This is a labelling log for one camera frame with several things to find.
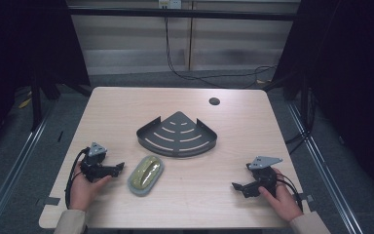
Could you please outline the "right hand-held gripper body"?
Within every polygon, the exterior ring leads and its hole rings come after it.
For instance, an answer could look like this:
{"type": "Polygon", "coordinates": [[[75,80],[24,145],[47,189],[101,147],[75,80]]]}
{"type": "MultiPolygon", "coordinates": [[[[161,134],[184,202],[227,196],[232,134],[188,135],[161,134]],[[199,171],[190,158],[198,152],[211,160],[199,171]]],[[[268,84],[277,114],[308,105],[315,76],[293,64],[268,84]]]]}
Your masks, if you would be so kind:
{"type": "Polygon", "coordinates": [[[257,156],[246,165],[257,182],[256,187],[265,187],[273,196],[276,196],[277,176],[272,166],[277,162],[278,159],[274,157],[257,156]]]}

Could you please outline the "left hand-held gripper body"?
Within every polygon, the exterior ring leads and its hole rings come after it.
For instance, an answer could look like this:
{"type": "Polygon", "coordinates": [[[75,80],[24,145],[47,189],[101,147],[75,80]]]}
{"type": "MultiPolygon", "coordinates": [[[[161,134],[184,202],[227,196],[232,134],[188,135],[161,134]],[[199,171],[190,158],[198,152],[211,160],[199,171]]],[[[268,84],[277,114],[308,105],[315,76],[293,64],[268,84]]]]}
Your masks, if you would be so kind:
{"type": "Polygon", "coordinates": [[[111,174],[109,168],[101,165],[105,159],[106,152],[107,149],[96,142],[93,142],[91,147],[85,151],[85,157],[81,162],[80,169],[89,182],[111,174]]]}

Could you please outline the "yellow-green oval soap box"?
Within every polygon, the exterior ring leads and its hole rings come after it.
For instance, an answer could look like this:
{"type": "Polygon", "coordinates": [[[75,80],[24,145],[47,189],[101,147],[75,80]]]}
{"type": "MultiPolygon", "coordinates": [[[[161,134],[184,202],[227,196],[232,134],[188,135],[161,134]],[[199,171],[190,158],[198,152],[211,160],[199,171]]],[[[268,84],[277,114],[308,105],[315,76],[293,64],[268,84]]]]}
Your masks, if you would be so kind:
{"type": "Polygon", "coordinates": [[[128,178],[130,192],[137,196],[146,196],[163,173],[163,161],[154,155],[144,157],[128,178]]]}

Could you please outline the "black metal corner shelf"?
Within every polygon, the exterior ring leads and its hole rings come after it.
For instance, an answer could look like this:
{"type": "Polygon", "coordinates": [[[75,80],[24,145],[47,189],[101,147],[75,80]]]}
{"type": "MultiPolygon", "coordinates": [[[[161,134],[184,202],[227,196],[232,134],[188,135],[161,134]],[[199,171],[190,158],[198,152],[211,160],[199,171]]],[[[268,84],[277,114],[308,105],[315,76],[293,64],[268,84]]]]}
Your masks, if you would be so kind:
{"type": "Polygon", "coordinates": [[[162,120],[157,117],[136,132],[144,148],[167,157],[188,158],[212,149],[218,135],[200,119],[192,121],[181,111],[162,120]]]}

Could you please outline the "person's left hand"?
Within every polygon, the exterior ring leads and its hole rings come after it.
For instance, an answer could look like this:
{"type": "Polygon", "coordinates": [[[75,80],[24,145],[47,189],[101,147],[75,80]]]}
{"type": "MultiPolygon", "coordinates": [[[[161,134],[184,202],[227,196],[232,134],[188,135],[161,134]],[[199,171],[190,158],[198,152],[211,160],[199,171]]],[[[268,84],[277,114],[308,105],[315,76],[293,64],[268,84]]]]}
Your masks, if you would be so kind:
{"type": "Polygon", "coordinates": [[[89,182],[81,172],[77,173],[73,178],[68,209],[86,212],[111,179],[112,176],[107,175],[96,182],[89,182]]]}

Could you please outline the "person's right hand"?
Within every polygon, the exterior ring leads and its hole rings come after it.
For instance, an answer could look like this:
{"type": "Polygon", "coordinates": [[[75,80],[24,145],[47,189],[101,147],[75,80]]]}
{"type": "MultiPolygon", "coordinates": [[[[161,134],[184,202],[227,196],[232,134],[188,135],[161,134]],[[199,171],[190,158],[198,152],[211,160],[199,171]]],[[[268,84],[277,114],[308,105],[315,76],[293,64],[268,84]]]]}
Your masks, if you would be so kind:
{"type": "MultiPolygon", "coordinates": [[[[282,173],[276,168],[274,168],[274,171],[277,179],[283,181],[282,173]]],[[[278,182],[276,185],[276,196],[273,196],[263,186],[260,186],[258,191],[268,201],[281,219],[290,222],[294,218],[301,216],[303,212],[300,210],[296,201],[293,199],[292,195],[286,188],[286,185],[282,181],[278,182]]]]}

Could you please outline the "black metal stand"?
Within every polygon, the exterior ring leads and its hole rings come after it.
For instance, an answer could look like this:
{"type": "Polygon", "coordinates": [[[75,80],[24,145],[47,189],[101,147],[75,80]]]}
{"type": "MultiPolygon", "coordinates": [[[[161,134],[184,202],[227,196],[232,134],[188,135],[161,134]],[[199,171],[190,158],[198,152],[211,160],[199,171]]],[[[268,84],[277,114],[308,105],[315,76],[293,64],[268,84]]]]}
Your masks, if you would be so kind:
{"type": "Polygon", "coordinates": [[[34,132],[42,121],[41,93],[38,78],[33,75],[31,78],[31,100],[33,110],[33,121],[31,131],[34,132]]]}

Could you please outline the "black curtain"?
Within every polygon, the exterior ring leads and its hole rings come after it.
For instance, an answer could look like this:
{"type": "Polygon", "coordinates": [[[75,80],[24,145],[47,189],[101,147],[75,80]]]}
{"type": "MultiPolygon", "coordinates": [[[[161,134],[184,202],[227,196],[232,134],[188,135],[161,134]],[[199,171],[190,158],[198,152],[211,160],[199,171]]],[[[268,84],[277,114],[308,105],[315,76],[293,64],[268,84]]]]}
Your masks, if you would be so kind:
{"type": "Polygon", "coordinates": [[[16,89],[38,85],[55,99],[58,84],[90,84],[66,0],[0,0],[0,128],[16,89]]]}
{"type": "Polygon", "coordinates": [[[374,180],[374,0],[300,0],[274,79],[303,83],[374,180]]]}

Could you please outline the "grey table edge bracket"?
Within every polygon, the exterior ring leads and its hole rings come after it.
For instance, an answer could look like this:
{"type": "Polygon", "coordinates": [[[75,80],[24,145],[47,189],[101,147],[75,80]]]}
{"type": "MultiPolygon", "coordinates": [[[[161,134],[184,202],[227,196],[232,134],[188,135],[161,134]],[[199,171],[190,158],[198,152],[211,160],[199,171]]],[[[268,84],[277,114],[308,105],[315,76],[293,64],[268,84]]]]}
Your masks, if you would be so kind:
{"type": "Polygon", "coordinates": [[[57,206],[59,204],[60,199],[55,197],[45,197],[42,199],[38,199],[36,202],[37,206],[45,207],[46,205],[50,206],[57,206]]]}
{"type": "Polygon", "coordinates": [[[296,195],[296,198],[299,198],[300,200],[305,200],[307,203],[311,203],[314,201],[314,197],[310,194],[306,195],[304,193],[298,193],[296,195]]]}

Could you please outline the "metal floor rail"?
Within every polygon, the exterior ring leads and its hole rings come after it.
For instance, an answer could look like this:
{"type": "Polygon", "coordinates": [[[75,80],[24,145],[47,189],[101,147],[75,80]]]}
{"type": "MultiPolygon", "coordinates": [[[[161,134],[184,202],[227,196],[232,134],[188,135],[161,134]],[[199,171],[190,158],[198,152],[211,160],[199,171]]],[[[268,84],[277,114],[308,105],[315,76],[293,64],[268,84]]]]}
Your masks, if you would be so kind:
{"type": "Polygon", "coordinates": [[[3,213],[8,201],[17,185],[19,178],[31,158],[32,152],[41,138],[49,117],[54,111],[55,105],[52,103],[44,112],[42,120],[37,124],[36,128],[28,135],[26,142],[23,144],[22,149],[18,155],[17,160],[7,173],[3,184],[0,186],[0,216],[3,213]]]}
{"type": "Polygon", "coordinates": [[[342,218],[348,232],[350,234],[364,234],[354,211],[352,210],[346,197],[343,195],[332,172],[329,170],[326,161],[324,160],[320,150],[318,149],[315,139],[308,134],[307,129],[302,124],[302,115],[298,110],[296,104],[291,101],[287,104],[287,107],[299,133],[303,137],[303,142],[306,145],[313,161],[315,162],[318,173],[322,178],[324,185],[336,207],[336,210],[342,218]]]}

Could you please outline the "black horizontal frame bar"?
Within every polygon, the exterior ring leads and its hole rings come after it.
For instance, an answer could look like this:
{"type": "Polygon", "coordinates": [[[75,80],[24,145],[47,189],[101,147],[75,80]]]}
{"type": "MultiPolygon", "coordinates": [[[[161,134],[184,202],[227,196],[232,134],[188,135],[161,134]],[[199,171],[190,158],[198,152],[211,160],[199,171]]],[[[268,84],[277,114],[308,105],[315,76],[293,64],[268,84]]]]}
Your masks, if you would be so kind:
{"type": "Polygon", "coordinates": [[[113,17],[155,17],[186,19],[224,19],[224,20],[278,20],[295,21],[301,19],[297,14],[252,13],[206,10],[164,10],[164,9],[129,9],[129,8],[90,8],[73,6],[68,8],[71,15],[113,16],[113,17]]]}

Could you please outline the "white wall socket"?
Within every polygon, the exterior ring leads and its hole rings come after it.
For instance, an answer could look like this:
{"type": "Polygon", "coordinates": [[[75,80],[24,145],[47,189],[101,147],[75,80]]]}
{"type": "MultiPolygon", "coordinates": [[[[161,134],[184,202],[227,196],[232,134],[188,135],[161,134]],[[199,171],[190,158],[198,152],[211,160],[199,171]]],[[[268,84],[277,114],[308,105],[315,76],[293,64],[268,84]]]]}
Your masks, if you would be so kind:
{"type": "Polygon", "coordinates": [[[158,0],[160,9],[180,10],[182,8],[181,0],[158,0]]]}

